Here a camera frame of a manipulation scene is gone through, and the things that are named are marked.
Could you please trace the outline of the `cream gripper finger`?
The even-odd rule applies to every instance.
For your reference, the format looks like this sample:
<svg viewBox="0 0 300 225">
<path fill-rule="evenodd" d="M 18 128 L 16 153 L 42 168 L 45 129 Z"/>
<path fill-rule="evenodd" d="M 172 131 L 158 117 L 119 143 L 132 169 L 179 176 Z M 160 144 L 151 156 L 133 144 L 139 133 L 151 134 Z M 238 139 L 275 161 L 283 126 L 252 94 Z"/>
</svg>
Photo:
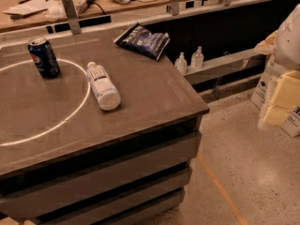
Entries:
<svg viewBox="0 0 300 225">
<path fill-rule="evenodd" d="M 280 107 L 268 107 L 263 117 L 263 121 L 270 126 L 281 126 L 291 112 L 291 110 Z"/>
<path fill-rule="evenodd" d="M 277 87 L 271 99 L 273 107 L 292 111 L 300 105 L 300 71 L 284 73 L 277 79 Z"/>
</svg>

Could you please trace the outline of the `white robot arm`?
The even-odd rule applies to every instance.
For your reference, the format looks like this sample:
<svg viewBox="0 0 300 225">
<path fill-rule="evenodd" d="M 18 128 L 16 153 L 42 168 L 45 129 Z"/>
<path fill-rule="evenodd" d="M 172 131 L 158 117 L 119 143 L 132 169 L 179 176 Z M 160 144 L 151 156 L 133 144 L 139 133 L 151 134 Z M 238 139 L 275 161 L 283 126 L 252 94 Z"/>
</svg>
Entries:
<svg viewBox="0 0 300 225">
<path fill-rule="evenodd" d="M 300 105 L 300 4 L 277 30 L 274 56 L 275 62 L 287 71 L 278 78 L 271 77 L 262 120 L 270 126 L 281 126 Z"/>
</svg>

